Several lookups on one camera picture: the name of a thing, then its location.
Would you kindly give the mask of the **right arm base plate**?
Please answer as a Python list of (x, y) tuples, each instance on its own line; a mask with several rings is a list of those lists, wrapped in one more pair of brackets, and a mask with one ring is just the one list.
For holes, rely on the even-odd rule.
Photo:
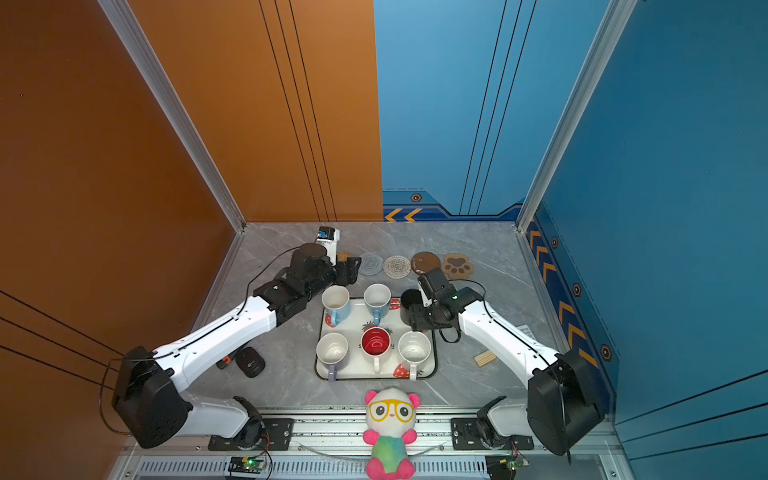
[(515, 452), (529, 451), (535, 448), (531, 436), (501, 436), (488, 421), (477, 417), (452, 418), (450, 428), (454, 450), (509, 450)]

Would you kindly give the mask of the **white mug purple handle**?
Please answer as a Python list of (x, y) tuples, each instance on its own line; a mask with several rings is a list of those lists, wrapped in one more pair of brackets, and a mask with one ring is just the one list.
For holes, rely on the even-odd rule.
[(348, 365), (349, 342), (340, 333), (324, 335), (316, 346), (317, 360), (325, 367), (328, 381), (336, 381), (338, 374)]

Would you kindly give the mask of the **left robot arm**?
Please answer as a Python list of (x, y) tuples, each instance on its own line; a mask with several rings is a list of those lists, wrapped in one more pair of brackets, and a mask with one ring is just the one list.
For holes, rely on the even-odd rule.
[(177, 436), (217, 436), (248, 449), (263, 435), (256, 407), (242, 396), (217, 399), (188, 393), (190, 385), (227, 355), (306, 309), (331, 287), (356, 282), (358, 257), (331, 257), (319, 243), (291, 252), (272, 280), (248, 287), (232, 311), (152, 351), (138, 346), (122, 358), (112, 407), (144, 449)]

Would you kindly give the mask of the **dark brown wooden coaster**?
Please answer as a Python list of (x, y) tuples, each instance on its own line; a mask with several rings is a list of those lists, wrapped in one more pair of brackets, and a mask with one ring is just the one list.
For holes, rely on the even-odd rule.
[(442, 267), (442, 260), (432, 252), (416, 253), (411, 259), (411, 270), (417, 275), (423, 275)]

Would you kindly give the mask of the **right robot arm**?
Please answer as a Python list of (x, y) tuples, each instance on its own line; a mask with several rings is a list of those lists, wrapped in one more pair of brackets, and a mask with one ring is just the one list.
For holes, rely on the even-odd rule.
[(453, 328), (491, 351), (525, 384), (525, 420), (551, 453), (563, 456), (603, 421), (604, 382), (577, 349), (561, 353), (500, 316), (485, 292), (457, 289), (439, 269), (418, 277), (421, 300), (406, 307), (414, 330)]

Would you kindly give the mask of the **black mug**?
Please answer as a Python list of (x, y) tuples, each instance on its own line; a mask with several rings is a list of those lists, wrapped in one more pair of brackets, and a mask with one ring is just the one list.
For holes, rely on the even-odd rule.
[(413, 331), (426, 331), (427, 310), (423, 304), (422, 294), (418, 289), (408, 289), (400, 297), (400, 319)]

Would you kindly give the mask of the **multicolour woven coaster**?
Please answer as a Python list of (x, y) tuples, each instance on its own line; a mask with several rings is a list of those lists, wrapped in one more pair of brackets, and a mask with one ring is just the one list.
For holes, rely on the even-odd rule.
[(410, 259), (401, 255), (390, 256), (383, 263), (383, 271), (392, 279), (406, 278), (411, 273)]

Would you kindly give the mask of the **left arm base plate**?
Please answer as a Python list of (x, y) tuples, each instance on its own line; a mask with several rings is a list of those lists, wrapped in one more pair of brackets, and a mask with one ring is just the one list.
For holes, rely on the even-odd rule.
[(211, 436), (208, 449), (210, 451), (288, 451), (293, 436), (294, 420), (292, 418), (266, 418), (257, 425), (249, 422), (252, 427), (248, 433), (238, 434), (234, 439), (221, 436)]

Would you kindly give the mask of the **cork paw print coaster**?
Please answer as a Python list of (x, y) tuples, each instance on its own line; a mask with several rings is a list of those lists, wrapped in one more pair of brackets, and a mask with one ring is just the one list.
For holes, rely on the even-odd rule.
[(474, 273), (474, 266), (464, 254), (447, 254), (442, 271), (451, 280), (467, 280)]

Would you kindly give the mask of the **grey blue rope coaster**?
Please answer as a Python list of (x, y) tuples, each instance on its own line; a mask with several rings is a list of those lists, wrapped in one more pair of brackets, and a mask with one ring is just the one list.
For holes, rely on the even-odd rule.
[(375, 276), (383, 269), (383, 258), (374, 252), (365, 252), (360, 255), (361, 264), (359, 274), (364, 276)]

